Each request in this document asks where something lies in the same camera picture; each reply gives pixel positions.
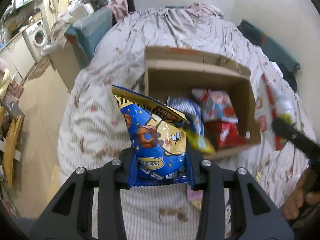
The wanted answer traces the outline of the right hand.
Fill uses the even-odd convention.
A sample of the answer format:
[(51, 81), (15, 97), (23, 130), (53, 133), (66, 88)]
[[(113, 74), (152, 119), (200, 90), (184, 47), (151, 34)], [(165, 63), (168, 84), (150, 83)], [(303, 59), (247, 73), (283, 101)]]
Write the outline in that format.
[(295, 190), (289, 195), (283, 208), (284, 217), (287, 220), (296, 219), (299, 215), (299, 209), (306, 202), (309, 205), (319, 204), (319, 191), (303, 193), (303, 186), (310, 173), (310, 168), (307, 168), (296, 183)]

